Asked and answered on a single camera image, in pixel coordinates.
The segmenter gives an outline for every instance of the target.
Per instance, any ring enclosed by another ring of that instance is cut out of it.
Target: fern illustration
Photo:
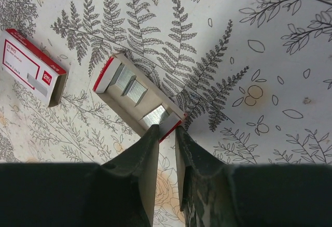
[[[103,23],[98,20],[99,14],[94,13],[92,0],[83,0],[83,6],[84,13],[80,18],[74,2],[71,2],[71,19],[66,11],[62,10],[61,18],[58,17],[51,28],[62,38],[67,39],[70,50],[76,49],[79,65],[87,55],[88,46],[91,46],[92,53],[88,67],[91,76],[95,66],[110,56],[111,44],[118,44],[126,39],[124,36],[126,30],[121,27],[125,19],[119,18],[120,9],[117,9],[118,3],[115,3],[115,0],[104,0]]]
[[[121,9],[117,9],[118,6],[119,4],[115,3],[115,0],[104,0],[102,34],[112,42],[120,42],[127,39],[123,35],[126,33],[126,30],[121,27],[125,19],[118,19],[121,12]]]
[[[172,21],[172,33],[168,36],[175,41],[175,44],[166,42],[167,47],[162,48],[164,53],[160,53],[161,57],[157,57],[157,59],[167,72],[187,77],[188,73],[191,72],[191,68],[184,64],[184,62],[195,63],[195,61],[193,58],[183,54],[183,52],[196,54],[196,49],[185,41],[194,38],[197,33],[187,32],[192,28],[192,23],[185,24],[188,14],[185,13],[185,8],[181,6],[181,1],[172,0],[172,2],[175,5],[173,7],[175,20]]]
[[[227,119],[227,117],[220,111],[224,109],[229,91],[233,90],[233,87],[239,82],[240,79],[249,69],[246,66],[240,73],[233,75],[232,78],[228,77],[227,81],[222,79],[222,83],[217,83],[218,89],[214,86],[211,86],[211,89],[207,89],[207,92],[204,92],[204,96],[209,102],[212,102],[213,107],[210,107],[209,110],[209,128],[213,132],[220,125],[220,123]]]
[[[190,104],[187,108],[187,117],[185,119],[185,129],[188,130],[190,125],[193,123],[194,119],[202,114],[206,113],[209,110],[209,103],[205,98],[200,96],[194,91],[190,91]]]
[[[32,0],[0,0],[0,30],[15,27],[25,37],[35,33],[37,6]]]
[[[131,28],[129,31],[128,45],[138,54],[157,54],[158,52],[152,48],[147,48],[155,44],[163,44],[163,42],[156,38],[146,38],[145,35],[155,32],[160,32],[159,28],[154,26],[142,27],[142,24],[154,17],[154,13],[150,13],[147,7],[150,6],[147,2],[141,0],[130,0],[126,5],[131,9],[127,11],[127,15],[132,19],[128,19]]]
[[[6,162],[20,162],[14,156],[14,148],[10,140],[0,133],[0,160]]]
[[[224,51],[227,50],[226,44],[229,43],[232,27],[232,20],[229,20],[225,34],[219,40],[219,45],[215,46],[215,51],[210,50],[209,53],[206,53],[206,58],[202,58],[201,62],[196,62],[197,67],[192,68],[193,74],[190,74],[188,79],[184,79],[186,84],[190,85],[193,90],[208,90],[206,86],[210,86],[209,80],[214,80],[211,74],[217,73],[218,63],[222,62],[221,57],[224,56]]]

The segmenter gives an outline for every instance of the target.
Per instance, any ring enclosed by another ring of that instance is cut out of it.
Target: leafy branch drawing
[[[170,74],[187,77],[187,73],[191,72],[191,68],[184,64],[185,62],[195,63],[194,59],[184,55],[183,52],[196,54],[196,49],[190,44],[186,43],[187,40],[194,38],[197,33],[188,33],[192,28],[192,23],[186,24],[188,14],[185,13],[185,8],[181,6],[180,0],[172,0],[173,16],[175,20],[172,21],[173,27],[171,34],[168,36],[175,41],[175,43],[166,42],[167,47],[163,47],[164,53],[160,53],[161,57],[157,57],[161,66]],[[170,80],[164,80],[168,85],[171,84]]]
[[[252,144],[246,146],[247,142],[249,141],[250,134],[245,136],[245,132],[239,135],[239,130],[235,132],[232,128],[224,128],[221,133],[226,136],[223,138],[224,140],[233,141],[233,143],[228,143],[227,145],[218,143],[218,146],[215,146],[215,150],[213,155],[216,156],[218,159],[223,159],[224,155],[227,156],[227,160],[224,161],[226,163],[230,162],[240,162],[241,164],[257,164],[255,158],[259,157],[259,155],[254,155],[255,148],[258,146],[256,144]]]
[[[104,144],[104,136],[100,138],[100,131],[97,132],[96,129],[92,129],[92,133],[90,134],[87,130],[85,136],[89,145],[97,148],[97,155],[102,157],[103,162],[111,160],[110,154],[112,151]]]
[[[92,129],[92,135],[85,133],[87,138],[85,139],[85,137],[82,137],[80,130],[76,127],[74,119],[66,115],[59,117],[55,109],[43,106],[31,92],[28,92],[25,87],[17,82],[15,82],[13,90],[23,107],[32,111],[32,125],[29,126],[29,128],[32,137],[40,145],[50,146],[61,144],[61,151],[67,158],[72,161],[82,162],[87,159],[93,161],[92,158],[86,154],[86,147],[87,144],[89,144],[97,149],[99,156],[100,152],[102,152],[105,154],[103,158],[109,158],[109,156],[106,155],[106,153],[110,154],[109,147],[105,145],[101,146],[103,138],[100,138],[100,132],[97,133],[95,129]],[[62,101],[65,101],[65,103],[62,103],[59,109],[67,113],[70,108],[75,108],[77,112],[76,116],[83,122],[88,123],[89,119],[87,114],[90,114],[94,118],[99,119],[100,123],[104,124],[106,127],[110,126],[109,128],[113,128],[116,124],[122,127],[122,132],[132,134],[132,130],[118,116],[116,116],[114,121],[110,120],[109,116],[104,116],[104,111],[107,110],[107,108],[102,104],[93,103],[92,107],[88,106],[88,108],[85,109],[84,103],[88,102],[88,96],[85,91],[81,91],[80,96],[65,94]]]
[[[126,37],[123,33],[126,31],[120,27],[124,18],[119,18],[120,9],[117,9],[118,4],[115,3],[115,0],[104,0],[103,23],[98,20],[99,14],[94,13],[92,0],[83,0],[83,6],[83,18],[80,18],[74,2],[71,2],[71,19],[63,9],[61,18],[58,17],[51,28],[62,38],[66,38],[70,50],[76,48],[80,65],[87,55],[88,46],[92,47],[88,69],[89,76],[91,76],[95,66],[109,58],[109,51],[112,51],[110,42],[116,44],[124,40]]]
[[[240,22],[249,22],[250,25],[257,22],[257,26],[260,27],[263,23],[269,22],[278,15],[282,8],[292,12],[292,16],[295,15],[301,8],[303,0],[256,0],[258,3],[257,9],[242,8],[239,11],[246,15]],[[281,39],[288,39],[284,44],[287,47],[286,52],[290,55],[301,50],[309,41],[310,36],[317,38],[322,33],[329,35],[329,40],[332,40],[332,25],[330,12],[332,11],[332,0],[314,0],[324,5],[328,5],[329,9],[321,11],[320,14],[316,14],[316,20],[312,20],[311,24],[307,27],[308,30],[300,27],[295,27],[293,24],[289,24],[288,28],[291,31],[290,35],[285,35]]]
[[[0,0],[0,30],[16,28],[25,37],[35,33],[37,6],[32,0]]]
[[[142,24],[156,15],[148,11],[147,7],[150,6],[147,2],[141,2],[141,0],[130,0],[131,2],[126,5],[131,9],[127,11],[127,15],[132,19],[128,19],[132,28],[129,28],[128,45],[137,53],[144,56],[144,54],[157,54],[158,52],[148,46],[163,44],[163,42],[156,38],[146,38],[144,35],[150,33],[160,32],[159,28],[154,26],[142,27]]]
[[[305,139],[302,142],[300,142],[299,140],[300,139],[299,134],[297,134],[296,136],[286,134],[286,136],[291,138],[287,140],[288,143],[300,146],[299,149],[294,149],[292,150],[292,152],[300,154],[301,158],[303,158],[305,161],[309,163],[322,162],[325,164],[332,164],[332,161],[328,161],[327,159],[328,157],[332,157],[332,154],[329,153],[332,150],[332,145],[329,145],[327,148],[325,148],[323,147],[322,144],[322,142],[328,138],[329,133],[325,134],[321,138],[318,138],[317,130],[313,132],[309,129],[305,129],[305,131],[308,132],[308,135],[305,137]]]
[[[109,109],[106,104],[92,102],[92,106],[88,105],[87,108],[84,108],[83,104],[89,102],[88,98],[89,96],[84,90],[81,91],[79,96],[64,93],[62,96],[63,100],[60,102],[60,108],[65,112],[69,112],[70,108],[74,108],[77,112],[78,119],[82,120],[87,126],[90,125],[87,114],[90,114],[92,117],[99,120],[99,124],[108,129],[112,129],[115,133],[117,133],[116,124],[122,127],[123,131],[132,134],[132,130],[123,120],[111,120],[109,115],[105,116],[105,111]]]
[[[279,150],[275,149],[274,152],[273,152],[273,154],[279,156],[278,158],[275,159],[275,160],[277,161],[278,164],[279,164],[279,163],[288,163],[288,164],[300,164],[300,163],[301,163],[301,159],[291,161],[292,158],[293,158],[293,154],[288,155],[288,154],[286,153],[286,150],[283,151],[282,153],[280,153]]]

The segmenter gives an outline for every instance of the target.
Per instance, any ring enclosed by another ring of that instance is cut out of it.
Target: leaf drawing
[[[224,155],[232,158],[233,162],[239,162],[241,164],[257,164],[256,158],[259,155],[254,154],[255,148],[258,147],[257,144],[247,145],[250,134],[245,134],[245,132],[240,132],[239,130],[232,130],[232,128],[224,128],[221,133],[225,136],[223,140],[227,141],[228,144],[218,143],[218,146],[215,146],[214,156],[217,156],[217,153],[221,153],[218,158],[223,157]]]
[[[66,38],[70,50],[76,49],[77,60],[81,65],[87,55],[88,46],[92,53],[89,61],[88,73],[91,76],[97,64],[108,59],[112,51],[111,43],[117,44],[126,39],[126,31],[121,27],[124,18],[119,18],[120,9],[115,0],[104,0],[103,21],[98,20],[99,14],[94,13],[92,0],[83,0],[84,13],[80,17],[74,2],[71,2],[70,17],[63,9],[61,18],[51,25],[51,28]]]
[[[277,76],[277,80],[278,80],[279,84],[285,83],[284,80],[282,79],[282,77],[280,77],[280,76]]]
[[[279,103],[279,99],[278,99],[278,97],[277,97],[276,95],[272,95],[272,102],[273,102],[273,104],[274,104],[275,106],[278,105],[278,103]]]
[[[209,108],[209,128],[212,132],[216,130],[222,121],[227,119],[221,110],[225,108],[224,106],[229,91],[233,90],[233,87],[242,79],[248,69],[249,67],[247,66],[236,75],[228,77],[227,80],[222,79],[222,83],[217,83],[218,88],[211,86],[210,89],[207,89],[207,91],[203,93],[207,100],[212,102],[213,105],[213,107]]]
[[[214,50],[210,50],[206,53],[206,57],[202,58],[200,62],[196,62],[197,68],[193,67],[193,74],[189,75],[189,78],[185,78],[184,82],[189,85],[193,90],[208,91],[210,87],[210,81],[214,80],[213,74],[217,73],[218,63],[221,63],[222,57],[227,50],[227,44],[232,32],[232,20],[228,21],[227,29],[223,38],[219,40],[218,45]]]
[[[286,110],[283,110],[282,113],[293,119],[303,118],[303,115],[294,109],[286,109]]]
[[[310,39],[315,39],[321,34],[328,35],[328,41],[330,42],[332,40],[331,12],[332,7],[327,11],[321,11],[320,14],[317,13],[315,20],[311,20],[311,24],[308,25],[307,29],[295,27],[292,23],[289,24],[288,29],[290,34],[281,37],[281,39],[287,40],[283,44],[283,46],[287,47],[286,52],[290,53],[290,55],[294,54],[305,47]]]
[[[328,90],[331,89],[331,87],[332,87],[332,79],[326,79],[326,80],[323,81],[323,83],[327,83],[328,84],[328,87],[327,87]]]
[[[32,0],[0,0],[0,31],[16,28],[23,36],[33,37],[37,6]]]
[[[209,25],[209,27],[213,27],[213,23],[212,23],[211,18],[208,18],[207,24]]]
[[[191,68],[187,63],[194,63],[194,59],[185,53],[195,53],[196,49],[187,43],[187,40],[194,38],[197,33],[190,33],[192,23],[187,24],[188,14],[185,13],[185,8],[181,6],[180,0],[172,0],[173,27],[171,28],[171,34],[168,36],[173,42],[165,42],[166,47],[163,47],[164,52],[160,53],[161,57],[157,57],[162,68],[164,68],[170,74],[178,75],[181,77],[187,77],[191,72]]]
[[[248,40],[248,46],[254,50],[255,52],[260,52],[263,53],[265,52],[265,46],[262,42],[260,42],[259,40],[253,40],[253,39],[249,39]]]
[[[309,78],[309,76],[310,76],[310,69],[306,69],[306,70],[303,72],[303,77],[304,77],[305,79],[307,79],[307,78]]]
[[[188,116],[185,119],[186,130],[189,129],[194,119],[196,119],[198,116],[202,115],[203,113],[207,112],[209,109],[209,104],[207,103],[207,101],[197,93],[190,92],[190,98],[191,101],[186,111],[188,114]]]
[[[127,11],[129,16],[128,23],[128,45],[138,54],[144,56],[145,54],[157,54],[158,52],[150,46],[162,44],[163,42],[156,38],[149,38],[148,35],[155,32],[160,32],[159,28],[154,26],[143,27],[143,23],[156,17],[154,13],[149,12],[147,7],[150,3],[142,2],[142,0],[130,0],[126,5],[130,8]]]

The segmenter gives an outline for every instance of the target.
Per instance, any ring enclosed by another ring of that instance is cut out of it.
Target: orange flower print
[[[5,118],[5,117],[0,117],[0,123],[1,123],[3,126],[6,126],[6,124],[7,124],[6,118]]]
[[[171,198],[169,203],[165,203],[163,208],[167,211],[170,218],[173,220],[180,220],[182,223],[185,223],[185,217],[180,211],[180,204],[178,198]]]
[[[170,175],[172,169],[157,171],[157,184],[156,184],[156,199],[155,199],[155,210],[162,207],[163,204],[169,203],[173,197],[173,188],[170,182]]]
[[[177,192],[177,174],[175,169],[169,168],[170,161],[159,154],[157,170],[156,199],[154,226],[165,226],[171,222],[185,223],[184,215],[180,212]]]

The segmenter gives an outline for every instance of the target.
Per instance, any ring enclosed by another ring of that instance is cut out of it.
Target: cardboard box
[[[132,72],[127,73],[128,80],[125,82],[127,85],[123,85],[123,83],[116,85],[115,80],[124,67]],[[128,89],[133,86],[133,83],[138,83],[143,87],[143,90],[140,90],[141,96],[137,98],[130,96],[130,88]],[[159,124],[160,141],[165,139],[185,119],[185,113],[123,54],[113,54],[107,61],[95,82],[93,91],[139,136],[143,136],[148,130],[147,120],[152,111],[164,111]]]
[[[15,29],[0,37],[2,66],[48,107],[60,103],[67,72]]]

